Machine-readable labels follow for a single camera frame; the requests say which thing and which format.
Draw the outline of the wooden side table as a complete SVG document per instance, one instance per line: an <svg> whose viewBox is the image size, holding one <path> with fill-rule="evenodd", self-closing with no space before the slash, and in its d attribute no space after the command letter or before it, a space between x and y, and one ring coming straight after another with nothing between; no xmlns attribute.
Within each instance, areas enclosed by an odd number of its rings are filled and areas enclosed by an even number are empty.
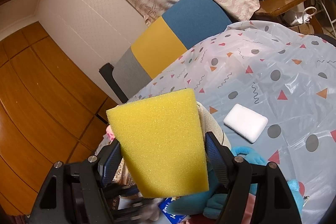
<svg viewBox="0 0 336 224"><path fill-rule="evenodd" d="M255 16L276 17L307 0L260 0Z"/></svg>

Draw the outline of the blue plush toy with lollipop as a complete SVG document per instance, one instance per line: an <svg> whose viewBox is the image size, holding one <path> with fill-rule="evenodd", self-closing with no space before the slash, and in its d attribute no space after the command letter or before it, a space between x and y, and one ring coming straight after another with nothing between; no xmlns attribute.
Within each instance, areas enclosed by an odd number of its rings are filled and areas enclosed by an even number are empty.
<svg viewBox="0 0 336 224"><path fill-rule="evenodd" d="M209 190L171 201L169 214L202 214L218 223L270 223L284 213L300 222L304 200L297 180L285 181L276 164L251 147L207 147Z"/></svg>

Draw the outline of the yellow foam sponge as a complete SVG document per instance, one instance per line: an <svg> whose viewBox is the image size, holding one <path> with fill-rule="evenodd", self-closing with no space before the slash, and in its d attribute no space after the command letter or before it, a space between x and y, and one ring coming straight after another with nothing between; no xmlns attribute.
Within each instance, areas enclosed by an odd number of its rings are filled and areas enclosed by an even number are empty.
<svg viewBox="0 0 336 224"><path fill-rule="evenodd" d="M124 162L145 198L209 190L204 137L192 89L129 102L106 114Z"/></svg>

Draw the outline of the grey yellow blue chair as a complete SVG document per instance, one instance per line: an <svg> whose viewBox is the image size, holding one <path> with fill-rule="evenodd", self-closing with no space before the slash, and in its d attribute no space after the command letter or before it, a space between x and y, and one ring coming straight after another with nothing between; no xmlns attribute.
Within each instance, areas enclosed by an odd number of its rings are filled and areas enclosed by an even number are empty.
<svg viewBox="0 0 336 224"><path fill-rule="evenodd" d="M213 0L179 0L154 21L115 65L99 72L125 103L177 58L232 23Z"/></svg>

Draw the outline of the beige knitted item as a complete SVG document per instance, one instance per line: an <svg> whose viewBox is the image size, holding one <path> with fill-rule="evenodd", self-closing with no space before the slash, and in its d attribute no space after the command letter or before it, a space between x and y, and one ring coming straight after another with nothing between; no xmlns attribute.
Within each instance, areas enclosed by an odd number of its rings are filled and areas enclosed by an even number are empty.
<svg viewBox="0 0 336 224"><path fill-rule="evenodd" d="M228 137L210 112L200 102L197 102L197 109L203 139L205 139L205 133L212 132L222 146L226 146L231 149L231 143L229 142Z"/></svg>

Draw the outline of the pink spotted plush toy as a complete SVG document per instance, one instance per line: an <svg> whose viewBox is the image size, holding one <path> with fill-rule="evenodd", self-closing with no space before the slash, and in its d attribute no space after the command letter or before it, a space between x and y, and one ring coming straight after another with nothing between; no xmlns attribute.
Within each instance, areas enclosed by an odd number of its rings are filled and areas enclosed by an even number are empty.
<svg viewBox="0 0 336 224"><path fill-rule="evenodd" d="M108 127L106 128L106 134L105 134L105 136L107 137L107 139L109 141L113 141L114 138L115 138L115 135L114 135L114 133L113 133L110 125L108 125Z"/></svg>

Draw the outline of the patterned plastic tablecloth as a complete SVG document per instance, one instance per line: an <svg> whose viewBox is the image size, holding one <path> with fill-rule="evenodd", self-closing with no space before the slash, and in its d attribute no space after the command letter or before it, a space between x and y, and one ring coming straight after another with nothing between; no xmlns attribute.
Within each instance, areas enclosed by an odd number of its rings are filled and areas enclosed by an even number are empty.
<svg viewBox="0 0 336 224"><path fill-rule="evenodd" d="M191 88L215 120L236 105L268 118L252 147L300 184L303 223L335 199L335 46L280 24L231 24L198 43L133 100Z"/></svg>

